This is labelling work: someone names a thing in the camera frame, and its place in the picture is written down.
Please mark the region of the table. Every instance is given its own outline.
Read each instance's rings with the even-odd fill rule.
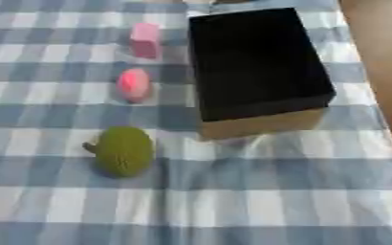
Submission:
[[[0,244],[392,245],[392,138],[336,0],[0,0]],[[337,88],[314,130],[200,142],[191,14],[296,7]],[[163,29],[163,57],[128,35]],[[142,67],[154,95],[114,89]],[[81,143],[111,125],[156,142],[144,175],[111,179]]]

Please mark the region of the pink cube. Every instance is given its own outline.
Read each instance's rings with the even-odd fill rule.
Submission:
[[[157,25],[139,23],[131,33],[131,48],[134,56],[156,58],[160,54],[160,31]]]

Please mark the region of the green fruit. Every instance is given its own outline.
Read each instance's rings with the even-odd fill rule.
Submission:
[[[141,129],[113,126],[102,132],[97,145],[83,147],[96,154],[98,166],[119,177],[131,177],[149,167],[153,161],[153,144]]]

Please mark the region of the checkered tablecloth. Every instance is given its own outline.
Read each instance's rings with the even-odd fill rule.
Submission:
[[[332,106],[314,130],[200,142],[187,17],[279,7],[298,9]],[[158,60],[130,55],[142,21],[162,28]],[[153,78],[143,104],[115,91],[132,67]],[[81,148],[118,124],[156,142],[136,178],[99,174]],[[392,245],[392,138],[337,0],[0,0],[3,244]]]

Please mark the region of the black box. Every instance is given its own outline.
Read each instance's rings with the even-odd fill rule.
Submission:
[[[336,94],[294,9],[192,17],[203,123],[323,108]]]

